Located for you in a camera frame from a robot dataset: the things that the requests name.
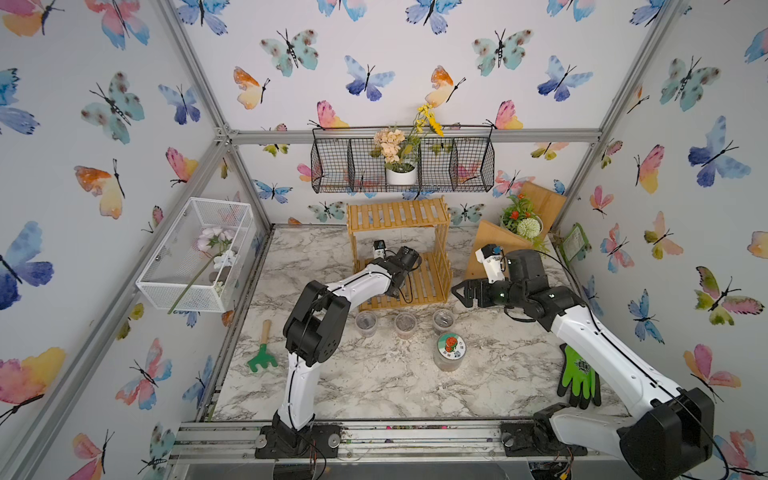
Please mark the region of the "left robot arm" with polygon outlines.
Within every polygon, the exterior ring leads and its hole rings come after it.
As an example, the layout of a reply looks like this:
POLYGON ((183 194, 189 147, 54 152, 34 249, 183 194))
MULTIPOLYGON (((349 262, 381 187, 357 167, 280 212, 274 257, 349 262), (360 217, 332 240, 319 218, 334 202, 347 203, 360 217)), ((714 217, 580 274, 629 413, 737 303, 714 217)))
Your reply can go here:
POLYGON ((349 312, 377 296, 399 298, 409 274, 420 265, 419 253, 402 247, 348 278, 329 284, 311 281, 304 287, 283 328, 288 351, 283 402, 261 429, 257 459, 337 456, 341 427, 315 423, 320 367, 338 349, 349 312))

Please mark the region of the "two-tier wooden shelf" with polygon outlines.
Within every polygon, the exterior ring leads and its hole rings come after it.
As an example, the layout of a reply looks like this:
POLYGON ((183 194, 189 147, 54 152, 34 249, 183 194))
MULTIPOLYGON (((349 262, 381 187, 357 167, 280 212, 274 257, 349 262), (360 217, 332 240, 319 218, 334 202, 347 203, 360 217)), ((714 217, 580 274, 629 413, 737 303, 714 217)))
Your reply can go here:
POLYGON ((396 309, 447 300, 453 275, 446 253, 450 221, 444 199, 350 204, 346 217, 354 271, 360 272, 374 263, 385 264, 401 281, 398 286, 389 287, 383 294, 363 302, 360 310, 396 309), (371 258, 359 255, 359 235, 376 234, 381 239, 385 233, 402 229, 432 231, 433 247, 420 253, 405 245, 391 250, 385 243, 381 252, 371 258))

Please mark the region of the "red label seed jar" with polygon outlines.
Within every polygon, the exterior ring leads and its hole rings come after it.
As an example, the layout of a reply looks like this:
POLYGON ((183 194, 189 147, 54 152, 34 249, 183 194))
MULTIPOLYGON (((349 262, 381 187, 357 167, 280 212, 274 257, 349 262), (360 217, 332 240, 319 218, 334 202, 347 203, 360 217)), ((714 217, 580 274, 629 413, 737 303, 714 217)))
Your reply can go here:
POLYGON ((410 339, 417 329, 417 318, 410 313, 400 313, 395 317, 394 328, 401 339, 410 339))

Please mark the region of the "yellow label seed jar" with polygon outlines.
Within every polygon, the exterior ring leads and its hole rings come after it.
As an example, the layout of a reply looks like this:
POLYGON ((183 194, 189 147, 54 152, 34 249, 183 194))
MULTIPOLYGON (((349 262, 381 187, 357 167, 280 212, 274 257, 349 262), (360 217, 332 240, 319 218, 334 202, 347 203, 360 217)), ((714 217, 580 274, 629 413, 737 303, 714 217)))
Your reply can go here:
POLYGON ((437 309, 432 315, 432 327, 437 335, 451 332, 455 326, 455 316, 448 309, 437 309))

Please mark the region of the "tomato lid jar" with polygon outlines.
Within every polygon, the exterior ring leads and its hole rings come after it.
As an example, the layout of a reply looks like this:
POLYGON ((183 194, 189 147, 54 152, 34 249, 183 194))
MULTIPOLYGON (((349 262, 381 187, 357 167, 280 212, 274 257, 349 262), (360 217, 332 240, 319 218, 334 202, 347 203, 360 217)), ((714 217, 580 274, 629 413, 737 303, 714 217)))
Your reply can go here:
POLYGON ((436 366, 446 372, 457 370, 467 352, 464 339, 456 333, 444 333, 436 341, 433 360, 436 366))

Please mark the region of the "purple label seed jar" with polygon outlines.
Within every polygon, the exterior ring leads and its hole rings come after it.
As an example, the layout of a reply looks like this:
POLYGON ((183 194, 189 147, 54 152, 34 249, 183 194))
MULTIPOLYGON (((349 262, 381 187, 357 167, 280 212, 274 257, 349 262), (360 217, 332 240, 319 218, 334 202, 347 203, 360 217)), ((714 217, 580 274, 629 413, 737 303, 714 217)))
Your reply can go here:
POLYGON ((359 312, 355 317, 355 327, 364 338, 374 336, 378 328, 378 317, 371 311, 359 312))

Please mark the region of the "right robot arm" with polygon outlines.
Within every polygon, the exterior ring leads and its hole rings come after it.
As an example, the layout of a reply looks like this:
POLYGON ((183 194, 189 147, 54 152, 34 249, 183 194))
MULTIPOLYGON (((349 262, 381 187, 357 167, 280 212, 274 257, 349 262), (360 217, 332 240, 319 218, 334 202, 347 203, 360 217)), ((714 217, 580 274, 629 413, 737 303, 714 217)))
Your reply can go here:
POLYGON ((558 404, 544 412, 546 435, 620 458, 641 479, 686 477, 712 456, 726 458, 713 434, 713 400, 651 367, 571 288, 550 285, 540 252, 487 244, 474 256, 484 277, 455 285, 453 295, 467 308, 522 310, 521 322, 539 324, 572 348, 628 412, 619 418, 558 404))

